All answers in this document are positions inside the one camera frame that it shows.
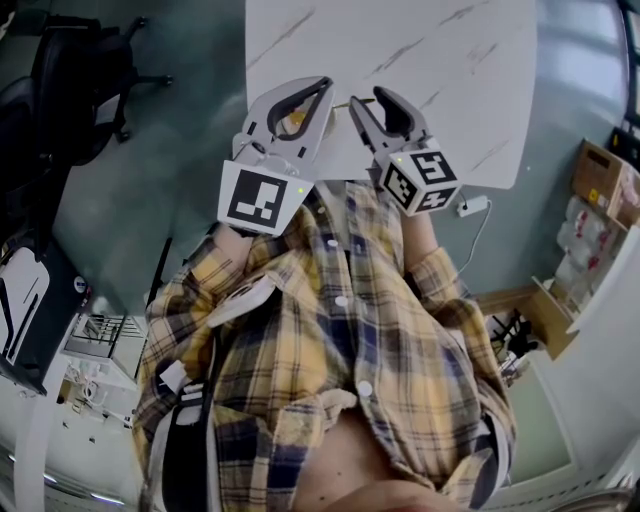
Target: led light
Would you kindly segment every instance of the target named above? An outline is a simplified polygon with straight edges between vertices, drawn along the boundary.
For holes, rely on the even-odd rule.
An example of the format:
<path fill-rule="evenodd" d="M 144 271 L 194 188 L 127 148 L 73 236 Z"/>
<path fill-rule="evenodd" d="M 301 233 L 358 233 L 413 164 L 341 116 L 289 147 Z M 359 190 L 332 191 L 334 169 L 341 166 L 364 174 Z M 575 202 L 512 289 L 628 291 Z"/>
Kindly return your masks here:
<path fill-rule="evenodd" d="M 115 498 L 109 498 L 107 496 L 102 496 L 102 494 L 96 494 L 92 492 L 91 496 L 93 496 L 97 500 L 106 501 L 107 503 L 113 503 L 114 505 L 124 505 L 124 501 L 120 501 Z"/>
<path fill-rule="evenodd" d="M 9 454 L 9 455 L 8 455 L 8 457 L 9 457 L 9 459 L 11 459 L 13 462 L 15 462 L 15 461 L 16 461 L 15 456 L 13 456 L 13 455 Z M 47 475 L 46 473 L 43 473 L 43 474 L 42 474 L 42 476 L 44 477 L 44 479 L 45 479 L 45 480 L 49 480 L 49 482 L 51 482 L 51 483 L 54 483 L 54 484 L 57 484 L 57 483 L 58 483 L 58 481 L 57 481 L 55 478 L 53 478 L 51 475 Z"/>

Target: table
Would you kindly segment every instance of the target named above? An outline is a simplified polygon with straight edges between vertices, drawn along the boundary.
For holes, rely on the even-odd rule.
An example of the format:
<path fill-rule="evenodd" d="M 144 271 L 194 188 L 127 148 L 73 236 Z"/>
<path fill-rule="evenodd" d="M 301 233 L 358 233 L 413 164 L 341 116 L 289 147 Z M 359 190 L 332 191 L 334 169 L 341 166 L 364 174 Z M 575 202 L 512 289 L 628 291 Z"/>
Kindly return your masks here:
<path fill-rule="evenodd" d="M 382 85 L 420 108 L 463 183 L 515 183 L 533 99 L 534 0 L 249 0 L 245 40 L 249 104 L 305 76 L 331 77 L 336 104 Z M 316 158 L 322 177 L 367 178 L 371 160 L 338 110 Z"/>

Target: yellow plaid shirt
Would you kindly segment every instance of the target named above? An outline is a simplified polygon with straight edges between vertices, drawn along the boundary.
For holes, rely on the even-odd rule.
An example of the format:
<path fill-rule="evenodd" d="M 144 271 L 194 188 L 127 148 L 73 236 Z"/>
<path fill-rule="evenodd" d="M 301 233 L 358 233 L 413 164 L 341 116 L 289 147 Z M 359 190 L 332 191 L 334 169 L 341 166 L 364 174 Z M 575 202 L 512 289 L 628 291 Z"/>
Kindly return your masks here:
<path fill-rule="evenodd" d="M 477 442 L 486 412 L 513 449 L 483 316 L 447 253 L 405 269 L 400 217 L 386 193 L 369 182 L 346 187 L 349 247 L 328 243 L 338 236 L 312 191 L 282 236 L 254 240 L 243 273 L 208 237 L 149 307 L 134 422 L 143 468 L 177 403 L 159 373 L 180 359 L 190 378 L 206 376 L 207 316 L 263 275 L 275 293 L 225 324 L 216 345 L 225 353 L 212 411 L 225 510 L 289 508 L 310 451 L 349 407 L 361 407 L 394 469 L 465 506 L 492 453 Z M 464 346 L 447 329 L 461 331 Z M 370 396 L 358 397 L 361 381 Z"/>

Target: wall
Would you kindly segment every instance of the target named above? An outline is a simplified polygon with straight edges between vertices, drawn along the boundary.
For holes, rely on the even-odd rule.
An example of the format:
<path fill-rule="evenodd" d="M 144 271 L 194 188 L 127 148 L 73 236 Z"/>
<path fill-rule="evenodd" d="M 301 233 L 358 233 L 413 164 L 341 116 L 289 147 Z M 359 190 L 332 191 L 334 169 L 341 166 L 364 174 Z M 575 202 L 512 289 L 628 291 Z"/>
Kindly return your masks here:
<path fill-rule="evenodd" d="M 630 254 L 611 293 L 560 357 L 534 356 L 582 467 L 615 458 L 640 432 L 640 242 Z"/>

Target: person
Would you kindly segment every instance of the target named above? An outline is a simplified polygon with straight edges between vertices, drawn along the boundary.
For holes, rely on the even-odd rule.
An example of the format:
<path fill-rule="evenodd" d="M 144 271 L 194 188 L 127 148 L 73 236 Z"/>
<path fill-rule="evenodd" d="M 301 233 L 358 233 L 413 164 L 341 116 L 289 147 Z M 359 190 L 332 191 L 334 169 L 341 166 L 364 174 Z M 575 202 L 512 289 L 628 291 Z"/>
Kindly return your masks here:
<path fill-rule="evenodd" d="M 263 276 L 262 305 L 207 326 Z M 202 378 L 217 358 L 224 510 L 448 512 L 504 481 L 515 428 L 483 315 L 429 214 L 371 181 L 319 184 L 280 237 L 218 225 L 147 315 L 140 463 L 177 402 L 162 371 Z"/>

